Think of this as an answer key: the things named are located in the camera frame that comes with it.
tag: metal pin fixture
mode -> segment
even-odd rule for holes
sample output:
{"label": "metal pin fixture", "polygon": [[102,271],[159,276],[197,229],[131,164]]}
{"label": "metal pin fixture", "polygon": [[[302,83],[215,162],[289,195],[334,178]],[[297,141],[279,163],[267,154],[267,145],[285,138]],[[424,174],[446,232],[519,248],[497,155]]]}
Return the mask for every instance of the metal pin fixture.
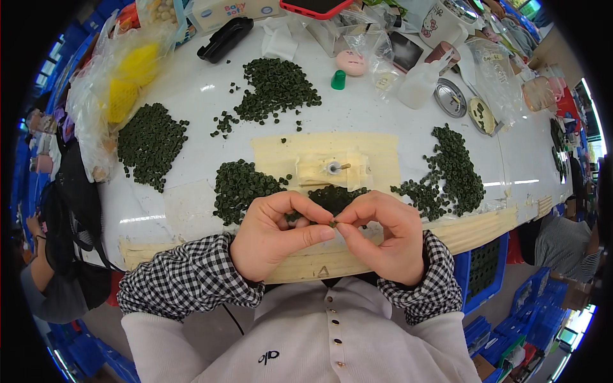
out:
{"label": "metal pin fixture", "polygon": [[338,161],[332,161],[328,164],[328,173],[332,175],[339,174],[341,170],[349,169],[351,164],[341,165]]}

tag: checkered sleeve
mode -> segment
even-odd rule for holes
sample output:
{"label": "checkered sleeve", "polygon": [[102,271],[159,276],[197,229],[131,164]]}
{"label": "checkered sleeve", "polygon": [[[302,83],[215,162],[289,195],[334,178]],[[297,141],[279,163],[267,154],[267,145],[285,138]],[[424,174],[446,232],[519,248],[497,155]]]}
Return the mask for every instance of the checkered sleeve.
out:
{"label": "checkered sleeve", "polygon": [[409,325],[462,309],[462,291],[454,278],[454,259],[447,246],[429,230],[424,232],[424,252],[430,265],[418,285],[408,287],[383,278],[378,281],[383,295],[394,306],[405,309]]}
{"label": "checkered sleeve", "polygon": [[211,311],[222,303],[255,308],[264,283],[243,279],[230,258],[229,233],[212,235],[157,253],[126,274],[117,302],[124,315],[154,314],[182,321],[194,311]]}

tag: striped shirt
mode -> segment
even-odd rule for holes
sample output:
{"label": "striped shirt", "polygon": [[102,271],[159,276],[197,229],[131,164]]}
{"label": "striped shirt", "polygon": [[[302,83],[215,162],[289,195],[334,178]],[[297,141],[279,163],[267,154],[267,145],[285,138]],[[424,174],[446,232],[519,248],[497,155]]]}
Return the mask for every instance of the striped shirt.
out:
{"label": "striped shirt", "polygon": [[589,282],[600,263],[601,252],[585,254],[592,231],[585,221],[564,217],[543,218],[536,238],[535,266],[549,267],[580,282]]}

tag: phone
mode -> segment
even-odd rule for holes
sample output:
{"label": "phone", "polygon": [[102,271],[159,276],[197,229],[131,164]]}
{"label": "phone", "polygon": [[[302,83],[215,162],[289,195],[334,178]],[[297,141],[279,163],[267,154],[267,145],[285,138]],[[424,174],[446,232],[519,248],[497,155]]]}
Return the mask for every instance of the phone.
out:
{"label": "phone", "polygon": [[389,35],[389,39],[392,42],[392,51],[394,51],[394,65],[408,72],[417,64],[424,50],[398,32]]}
{"label": "phone", "polygon": [[283,9],[317,20],[328,20],[349,7],[353,0],[280,0]]}

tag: fingernail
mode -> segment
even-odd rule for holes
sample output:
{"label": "fingernail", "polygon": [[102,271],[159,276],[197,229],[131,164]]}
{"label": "fingernail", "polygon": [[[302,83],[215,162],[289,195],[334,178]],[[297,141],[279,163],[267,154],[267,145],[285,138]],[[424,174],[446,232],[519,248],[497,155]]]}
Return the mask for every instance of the fingernail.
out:
{"label": "fingernail", "polygon": [[320,231],[321,239],[324,241],[329,241],[336,236],[334,229],[329,226],[324,226]]}
{"label": "fingernail", "polygon": [[347,231],[346,228],[345,228],[345,225],[346,224],[343,224],[342,222],[339,222],[337,224],[337,230],[338,230],[339,233],[341,233],[342,236],[344,236],[346,234],[346,231]]}

